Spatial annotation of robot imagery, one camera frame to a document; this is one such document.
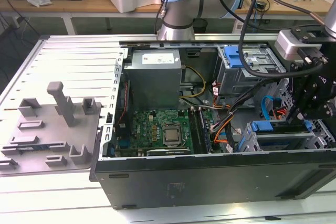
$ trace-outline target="desk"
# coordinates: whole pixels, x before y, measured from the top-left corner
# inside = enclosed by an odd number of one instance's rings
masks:
[[[245,41],[275,40],[276,37],[276,34],[247,34]],[[49,81],[62,81],[65,95],[71,96],[74,103],[81,102],[83,97],[95,97],[96,101],[107,106],[114,71],[110,61],[119,48],[119,41],[154,39],[154,35],[82,35],[51,36],[39,40],[0,95],[0,145],[7,143],[12,128],[17,124],[19,112],[16,108],[22,98],[36,97],[41,104],[54,103],[46,92]],[[196,35],[196,39],[228,41],[238,40],[239,35],[204,34]],[[69,68],[74,61],[76,70]],[[94,71],[88,65],[95,65]],[[0,177],[0,223],[92,224],[98,220],[98,223],[113,224],[196,221],[265,224],[269,222],[265,216],[280,217],[282,220],[277,220],[276,224],[331,224],[336,220],[336,180],[304,200],[116,211],[110,206],[100,184],[91,183],[88,177],[88,170]]]
[[[313,1],[298,1],[283,0],[290,4],[306,8],[316,12],[320,16],[325,16],[331,4],[324,0]],[[74,17],[101,17],[101,18],[153,18],[159,9],[159,5],[148,5],[137,8],[133,12],[120,13],[110,0],[82,0],[82,1],[67,1],[67,0],[52,0],[53,4],[35,7],[27,1],[11,1],[13,6],[25,17],[60,17],[63,19],[69,35],[75,35],[76,30],[72,24]],[[292,20],[311,20],[306,14],[288,7],[279,5],[270,0],[271,6],[268,12],[264,15],[264,19],[292,19]],[[246,13],[250,6],[250,0],[244,0],[241,9],[236,13],[242,17],[246,17]],[[18,16],[6,0],[0,0],[0,12],[4,16]]]

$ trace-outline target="slotted metal platform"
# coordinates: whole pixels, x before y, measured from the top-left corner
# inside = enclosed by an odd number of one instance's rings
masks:
[[[73,102],[95,97],[103,105],[101,116],[105,116],[111,109],[110,92],[116,78],[117,59],[127,53],[119,47],[119,41],[154,39],[152,35],[97,35],[51,36],[39,40],[0,95],[0,145],[7,143],[16,125],[22,98],[36,97],[40,104],[55,103],[45,92],[50,81],[62,81],[64,94],[71,96]],[[196,39],[238,41],[239,35],[201,35]],[[250,41],[269,39],[276,39],[276,35],[246,36]],[[87,169],[0,177],[0,222],[93,223],[99,219],[111,223],[265,223],[269,222],[265,216],[276,216],[281,218],[276,223],[281,224],[336,223],[335,180],[305,200],[115,211],[99,183],[91,183],[88,178]]]

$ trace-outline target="motherboard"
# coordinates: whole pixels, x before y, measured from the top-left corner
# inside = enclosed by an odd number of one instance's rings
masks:
[[[195,154],[195,149],[200,149],[193,144],[193,136],[197,135],[200,142],[206,139],[204,145],[208,152],[211,148],[208,130],[212,124],[213,112],[208,109],[195,113],[190,109],[134,111],[130,139],[120,139],[118,149],[122,153],[137,152],[137,156],[148,150],[167,148],[184,148]]]

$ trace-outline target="cpu socket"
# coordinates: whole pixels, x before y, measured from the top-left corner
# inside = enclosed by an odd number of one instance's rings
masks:
[[[163,126],[163,144],[168,147],[177,147],[182,144],[181,127],[178,124]]]

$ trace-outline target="label sticker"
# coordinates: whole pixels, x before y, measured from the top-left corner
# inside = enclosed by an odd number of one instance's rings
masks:
[[[226,144],[226,150],[229,152],[229,153],[232,153],[233,152],[233,149],[230,145]]]
[[[142,64],[174,64],[174,55],[173,54],[144,54],[142,56]]]

